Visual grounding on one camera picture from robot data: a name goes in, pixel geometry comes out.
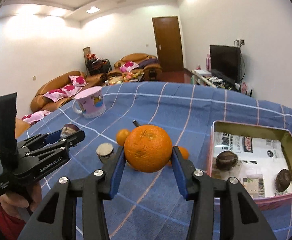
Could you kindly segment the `person's left hand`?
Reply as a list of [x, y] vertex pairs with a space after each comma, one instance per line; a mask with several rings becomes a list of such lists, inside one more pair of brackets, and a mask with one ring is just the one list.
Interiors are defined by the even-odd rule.
[[34, 212], [42, 201], [40, 183], [37, 182], [27, 187], [27, 192], [32, 198], [31, 204], [29, 204], [29, 202], [24, 197], [14, 192], [7, 192], [3, 195], [0, 195], [0, 203], [3, 210], [11, 217], [15, 217], [18, 219], [22, 219], [19, 214], [18, 208], [26, 209], [27, 207], [29, 207], [30, 210]]

